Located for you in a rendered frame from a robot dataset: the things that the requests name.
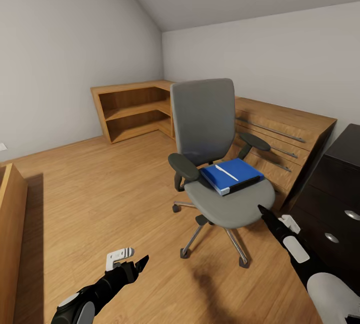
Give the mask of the swivel chair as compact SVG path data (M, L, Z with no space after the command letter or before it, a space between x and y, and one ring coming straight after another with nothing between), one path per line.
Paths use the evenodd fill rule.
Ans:
M264 177L253 184L221 196L201 174L201 170L217 166L213 161L222 159L235 138L235 90L229 78L174 82L170 85L171 111L173 114L177 153L168 156L170 166L176 171L175 189L186 192L192 203L174 201L177 205L197 208L201 215L195 220L199 227L180 258L187 258L187 250L201 229L208 222L224 228L240 255L239 266L247 268L248 260L229 229L237 229L260 220L261 205L270 210L275 202L275 190ZM246 142L237 158L243 160L252 147L269 151L271 146L263 139L246 132L239 134ZM208 166L197 167L208 163ZM183 185L182 177L185 179Z

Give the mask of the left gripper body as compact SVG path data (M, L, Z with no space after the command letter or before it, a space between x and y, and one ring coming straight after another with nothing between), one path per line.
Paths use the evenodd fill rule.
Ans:
M131 261L123 263L112 271L105 271L105 276L100 280L108 282L111 289L111 300L126 284L134 283L137 278L134 262Z

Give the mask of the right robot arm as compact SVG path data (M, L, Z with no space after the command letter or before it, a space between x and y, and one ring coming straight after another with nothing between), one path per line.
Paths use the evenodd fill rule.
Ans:
M290 215L277 218L257 205L261 218L283 248L311 297L323 324L360 324L360 297L315 254Z

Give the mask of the folder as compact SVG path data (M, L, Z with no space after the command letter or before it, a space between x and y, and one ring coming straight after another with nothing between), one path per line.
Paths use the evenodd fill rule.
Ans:
M201 174L221 196L264 178L263 173L240 158L202 169Z

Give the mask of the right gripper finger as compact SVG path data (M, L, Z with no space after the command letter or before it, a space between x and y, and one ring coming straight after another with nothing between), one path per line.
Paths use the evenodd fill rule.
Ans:
M257 205L257 207L259 208L261 214L263 214L263 215L269 211L268 209L266 209L265 207L263 207L261 205Z

